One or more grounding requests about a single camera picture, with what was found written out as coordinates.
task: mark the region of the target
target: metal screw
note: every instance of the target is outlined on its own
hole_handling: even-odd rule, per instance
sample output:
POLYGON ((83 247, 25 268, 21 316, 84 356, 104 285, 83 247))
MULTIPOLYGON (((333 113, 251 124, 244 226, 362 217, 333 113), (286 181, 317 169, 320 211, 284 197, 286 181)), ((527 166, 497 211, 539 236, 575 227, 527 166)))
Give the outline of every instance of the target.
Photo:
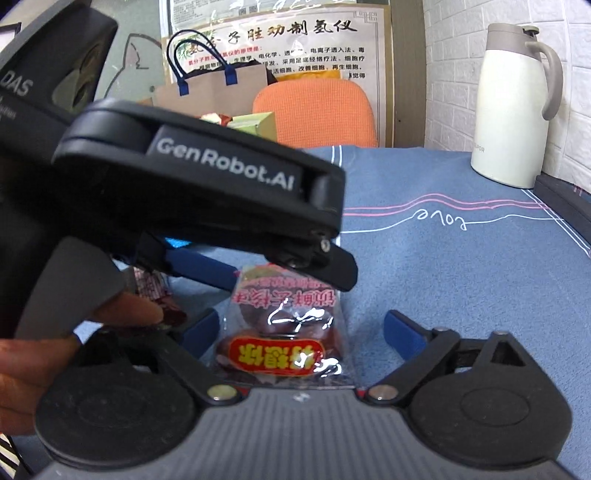
POLYGON ((238 395, 236 388, 230 385, 214 385, 210 387, 207 394, 215 401, 231 400, 238 395))
POLYGON ((330 252, 330 241, 327 240, 326 238, 323 238, 320 241, 320 249, 327 254, 328 252, 330 252))
POLYGON ((393 400, 398 396, 398 389, 392 385, 376 385, 369 389, 368 394, 376 400, 393 400))

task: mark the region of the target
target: chair backrest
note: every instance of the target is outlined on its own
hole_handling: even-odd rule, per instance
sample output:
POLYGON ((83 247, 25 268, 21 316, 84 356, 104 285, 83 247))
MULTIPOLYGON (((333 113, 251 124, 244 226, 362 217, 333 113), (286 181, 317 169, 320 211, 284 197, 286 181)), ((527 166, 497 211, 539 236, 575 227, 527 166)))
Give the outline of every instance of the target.
POLYGON ((252 111, 275 112, 277 141, 292 148, 378 146, 368 98, 359 85, 348 80, 273 83, 259 92, 252 111))

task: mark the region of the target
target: white thermos jug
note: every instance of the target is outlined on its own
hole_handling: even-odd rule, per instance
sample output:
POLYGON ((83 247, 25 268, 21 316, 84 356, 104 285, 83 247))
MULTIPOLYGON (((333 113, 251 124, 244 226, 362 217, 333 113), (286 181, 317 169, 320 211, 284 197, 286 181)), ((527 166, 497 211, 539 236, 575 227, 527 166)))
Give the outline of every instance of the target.
POLYGON ((499 183, 533 188, 548 123, 562 99, 562 64, 536 27, 490 24, 476 101, 472 168, 499 183), (548 78, 540 53, 548 59, 548 78))

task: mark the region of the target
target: hand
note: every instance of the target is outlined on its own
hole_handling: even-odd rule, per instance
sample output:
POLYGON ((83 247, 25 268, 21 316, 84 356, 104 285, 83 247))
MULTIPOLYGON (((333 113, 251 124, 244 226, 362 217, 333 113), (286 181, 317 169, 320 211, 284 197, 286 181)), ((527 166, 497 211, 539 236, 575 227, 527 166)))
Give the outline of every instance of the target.
MULTIPOLYGON (((163 313, 147 299, 122 293, 92 317, 106 325, 145 326, 162 321, 163 313)), ((0 432, 34 433, 37 403, 79 347, 76 335, 60 340, 0 339, 0 432)))

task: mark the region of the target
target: wall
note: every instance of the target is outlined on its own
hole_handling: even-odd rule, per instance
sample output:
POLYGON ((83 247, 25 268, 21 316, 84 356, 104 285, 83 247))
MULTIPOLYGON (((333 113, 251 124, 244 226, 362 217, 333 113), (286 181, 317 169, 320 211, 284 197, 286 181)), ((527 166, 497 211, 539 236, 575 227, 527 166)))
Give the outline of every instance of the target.
POLYGON ((550 122, 544 171, 591 190, 591 5, 586 0, 423 0, 425 146, 472 151, 476 93, 490 23, 532 24, 563 62, 563 104, 550 122))

